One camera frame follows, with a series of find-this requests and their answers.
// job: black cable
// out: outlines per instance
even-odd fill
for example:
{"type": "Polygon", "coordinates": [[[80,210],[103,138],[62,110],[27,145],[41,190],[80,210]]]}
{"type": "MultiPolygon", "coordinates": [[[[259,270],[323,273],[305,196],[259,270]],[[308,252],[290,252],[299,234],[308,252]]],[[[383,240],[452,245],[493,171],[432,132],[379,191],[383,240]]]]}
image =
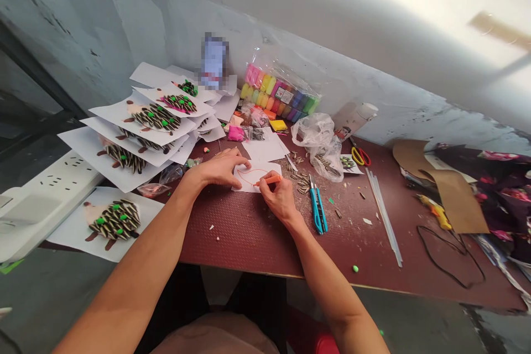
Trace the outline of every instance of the black cable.
{"type": "Polygon", "coordinates": [[[450,231],[451,234],[453,235],[453,237],[463,246],[463,250],[461,248],[459,248],[456,244],[450,242],[450,241],[447,241],[445,238],[442,238],[441,236],[439,236],[435,231],[433,231],[432,229],[428,228],[428,227],[425,227],[425,226],[417,226],[417,232],[419,233],[419,236],[420,236],[420,240],[422,241],[423,245],[424,245],[424,249],[426,250],[426,253],[428,254],[428,257],[430,258],[431,262],[437,267],[439,268],[442,272],[444,272],[446,275],[448,275],[450,278],[452,278],[455,282],[457,282],[460,286],[462,286],[463,288],[465,289],[470,289],[472,288],[473,286],[475,285],[479,285],[479,284],[482,284],[483,282],[485,282],[487,280],[487,277],[485,277],[485,273],[483,272],[483,270],[481,269],[480,265],[478,264],[478,262],[476,261],[476,259],[474,258],[474,256],[472,255],[472,253],[470,253],[468,251],[468,249],[466,248],[466,245],[463,241],[463,238],[460,237],[456,237],[456,235],[454,234],[453,231],[450,231]],[[420,232],[421,230],[425,230],[425,231],[428,231],[429,233],[431,233],[433,236],[435,236],[436,238],[440,239],[441,241],[443,241],[444,243],[447,243],[448,245],[450,245],[451,247],[453,247],[455,250],[457,250],[459,252],[459,254],[461,254],[462,256],[466,256],[466,255],[470,255],[470,257],[472,258],[472,260],[474,260],[474,263],[476,264],[476,267],[480,270],[481,272],[481,276],[482,276],[482,280],[480,282],[471,282],[467,285],[465,285],[463,282],[461,282],[455,275],[453,275],[451,272],[449,272],[448,270],[444,269],[443,267],[441,267],[440,265],[437,264],[437,262],[433,259],[433,257],[431,256],[431,253],[428,249],[428,245],[426,244],[426,241],[424,240],[424,237],[422,236],[422,233],[420,232]]]}
{"type": "Polygon", "coordinates": [[[6,333],[2,329],[0,329],[0,337],[2,338],[3,341],[7,343],[9,347],[11,347],[15,351],[15,353],[22,354],[22,350],[20,349],[18,344],[13,339],[11,339],[8,335],[6,335],[6,333]]]}

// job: person's left hand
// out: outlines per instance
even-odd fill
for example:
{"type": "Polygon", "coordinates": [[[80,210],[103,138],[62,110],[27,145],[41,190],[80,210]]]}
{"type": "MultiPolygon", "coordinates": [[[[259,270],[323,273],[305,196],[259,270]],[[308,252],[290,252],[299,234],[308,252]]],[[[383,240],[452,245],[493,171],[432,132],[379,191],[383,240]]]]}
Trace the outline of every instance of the person's left hand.
{"type": "Polygon", "coordinates": [[[196,179],[196,182],[202,186],[218,184],[231,185],[235,189],[241,189],[242,183],[232,175],[232,169],[241,164],[244,164],[247,169],[251,168],[249,160],[242,156],[238,148],[227,148],[209,161],[191,168],[185,176],[190,175],[189,177],[196,179]]]}

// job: red table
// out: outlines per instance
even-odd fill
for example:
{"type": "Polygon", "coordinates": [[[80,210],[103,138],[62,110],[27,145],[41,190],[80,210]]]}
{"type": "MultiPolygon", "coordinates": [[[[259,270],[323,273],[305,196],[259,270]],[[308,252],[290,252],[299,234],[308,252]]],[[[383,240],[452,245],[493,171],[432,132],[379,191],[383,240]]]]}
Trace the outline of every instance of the red table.
{"type": "MultiPolygon", "coordinates": [[[[304,149],[291,142],[291,136],[281,137],[290,150],[304,153],[304,149]]],[[[431,296],[440,299],[475,304],[488,308],[525,310],[519,292],[514,289],[501,271],[492,265],[481,248],[466,236],[469,251],[479,262],[486,275],[486,282],[470,290],[459,286],[438,270],[428,258],[417,233],[417,225],[429,226],[440,235],[452,239],[439,228],[436,218],[407,189],[399,166],[391,150],[361,139],[356,140],[372,159],[370,169],[378,177],[382,196],[403,257],[399,268],[391,249],[379,214],[371,186],[366,175],[346,174],[343,183],[331,183],[317,175],[307,158],[298,166],[299,171],[311,173],[321,191],[329,231],[316,236],[318,242],[354,286],[391,290],[401,293],[431,296]],[[363,221],[372,221],[368,225],[363,221]],[[358,273],[352,271],[357,265],[358,273]]],[[[247,152],[241,144],[222,140],[222,149],[237,146],[243,155],[247,152]]],[[[201,142],[191,158],[208,160],[219,152],[218,142],[201,142]],[[204,154],[208,146],[210,153],[204,154]]],[[[350,152],[345,143],[343,153],[350,152]]],[[[283,175],[287,161],[279,160],[283,175]]],[[[310,195],[300,194],[296,188],[295,204],[303,214],[309,228],[315,232],[310,195]]],[[[159,197],[166,201],[167,196],[159,197]]],[[[470,257],[463,257],[441,241],[426,236],[426,242],[435,260],[465,283],[481,279],[479,270],[470,257]]],[[[43,242],[43,247],[60,246],[43,242]]],[[[232,192],[230,188],[208,186],[197,199],[192,211],[184,240],[180,261],[253,273],[303,278],[303,269],[291,237],[283,225],[269,211],[259,194],[232,192]]],[[[531,291],[524,275],[512,264],[508,265],[513,276],[531,291]]]]}

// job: power strip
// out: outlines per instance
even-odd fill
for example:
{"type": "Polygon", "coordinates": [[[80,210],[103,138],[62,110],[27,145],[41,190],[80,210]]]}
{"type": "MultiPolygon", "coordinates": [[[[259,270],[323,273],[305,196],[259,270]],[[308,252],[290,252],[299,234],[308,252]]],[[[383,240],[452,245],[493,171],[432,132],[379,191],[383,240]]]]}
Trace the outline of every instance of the power strip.
{"type": "Polygon", "coordinates": [[[24,186],[0,195],[0,263],[27,256],[103,179],[71,150],[24,186]]]}

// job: yellow glue gun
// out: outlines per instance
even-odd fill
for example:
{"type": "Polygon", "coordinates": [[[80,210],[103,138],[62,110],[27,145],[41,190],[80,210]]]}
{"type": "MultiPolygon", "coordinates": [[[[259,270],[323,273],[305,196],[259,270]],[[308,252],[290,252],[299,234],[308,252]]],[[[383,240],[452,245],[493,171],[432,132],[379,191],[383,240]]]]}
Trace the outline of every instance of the yellow glue gun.
{"type": "Polygon", "coordinates": [[[444,209],[442,206],[435,203],[433,200],[429,199],[427,196],[419,195],[417,194],[417,198],[420,199],[423,205],[430,208],[431,213],[437,217],[437,220],[439,220],[439,225],[443,230],[451,230],[452,226],[448,222],[448,219],[446,218],[446,214],[444,213],[444,209]]]}

